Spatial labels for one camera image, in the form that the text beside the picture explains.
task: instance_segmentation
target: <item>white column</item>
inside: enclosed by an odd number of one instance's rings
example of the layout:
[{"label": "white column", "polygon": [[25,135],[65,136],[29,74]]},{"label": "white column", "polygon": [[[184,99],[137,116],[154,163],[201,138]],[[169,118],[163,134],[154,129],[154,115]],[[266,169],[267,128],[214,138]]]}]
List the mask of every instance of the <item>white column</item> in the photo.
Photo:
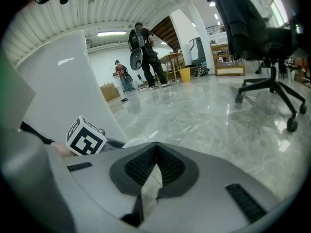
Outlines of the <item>white column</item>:
[{"label": "white column", "polygon": [[213,56],[212,56],[211,49],[210,49],[209,37],[206,32],[204,22],[202,21],[202,18],[200,17],[200,14],[192,1],[187,4],[187,9],[189,10],[190,15],[193,19],[193,22],[196,26],[196,29],[198,30],[198,33],[200,35],[203,49],[204,49],[205,58],[206,58],[207,67],[210,68],[209,74],[214,74],[215,66],[214,66]]}]

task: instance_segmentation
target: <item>vent slot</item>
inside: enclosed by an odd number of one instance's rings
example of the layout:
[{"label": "vent slot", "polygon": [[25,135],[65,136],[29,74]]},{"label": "vent slot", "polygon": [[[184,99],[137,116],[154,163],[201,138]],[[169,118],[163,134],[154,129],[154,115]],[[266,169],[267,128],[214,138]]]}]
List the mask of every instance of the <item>vent slot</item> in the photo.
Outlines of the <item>vent slot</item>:
[{"label": "vent slot", "polygon": [[262,207],[239,184],[231,184],[226,187],[226,190],[243,211],[250,223],[266,215]]},{"label": "vent slot", "polygon": [[84,168],[87,168],[90,166],[93,166],[92,163],[83,162],[83,163],[67,166],[67,168],[68,168],[69,172],[74,172],[74,171],[81,170],[81,169],[84,169]]}]

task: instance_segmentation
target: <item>black mesh panel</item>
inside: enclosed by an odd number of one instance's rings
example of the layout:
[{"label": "black mesh panel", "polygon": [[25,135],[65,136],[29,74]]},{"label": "black mesh panel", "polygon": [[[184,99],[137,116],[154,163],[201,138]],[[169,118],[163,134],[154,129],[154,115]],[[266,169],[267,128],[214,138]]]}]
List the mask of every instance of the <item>black mesh panel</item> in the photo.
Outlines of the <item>black mesh panel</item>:
[{"label": "black mesh panel", "polygon": [[125,165],[125,172],[138,184],[144,185],[156,165],[156,147],[144,152]]},{"label": "black mesh panel", "polygon": [[226,189],[250,223],[266,215],[262,207],[239,184],[231,184]]},{"label": "black mesh panel", "polygon": [[163,185],[178,179],[185,171],[184,163],[160,147],[158,147],[157,165],[161,171]]}]

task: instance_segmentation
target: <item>black pants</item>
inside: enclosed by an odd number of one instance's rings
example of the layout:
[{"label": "black pants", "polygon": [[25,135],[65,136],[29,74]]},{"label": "black pants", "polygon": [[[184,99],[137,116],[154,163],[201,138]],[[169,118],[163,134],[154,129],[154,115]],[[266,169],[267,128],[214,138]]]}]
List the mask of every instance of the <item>black pants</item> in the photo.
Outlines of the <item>black pants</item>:
[{"label": "black pants", "polygon": [[159,58],[156,55],[156,52],[154,52],[152,49],[149,49],[143,52],[142,64],[141,64],[141,67],[144,71],[144,75],[148,82],[149,87],[155,85],[155,80],[150,72],[149,64],[152,66],[155,73],[159,77],[161,84],[167,83],[167,80],[165,78],[165,75],[162,69],[162,65],[159,61]]}]

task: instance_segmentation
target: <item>wooden staircase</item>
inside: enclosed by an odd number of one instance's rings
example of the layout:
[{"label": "wooden staircase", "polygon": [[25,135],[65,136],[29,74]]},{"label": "wooden staircase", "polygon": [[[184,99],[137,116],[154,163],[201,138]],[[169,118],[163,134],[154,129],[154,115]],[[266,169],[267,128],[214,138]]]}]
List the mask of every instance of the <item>wooden staircase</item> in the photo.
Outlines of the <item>wooden staircase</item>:
[{"label": "wooden staircase", "polygon": [[164,41],[168,46],[170,46],[174,51],[180,49],[177,34],[175,32],[174,26],[170,17],[166,17],[159,24],[157,24],[152,30],[158,38]]}]

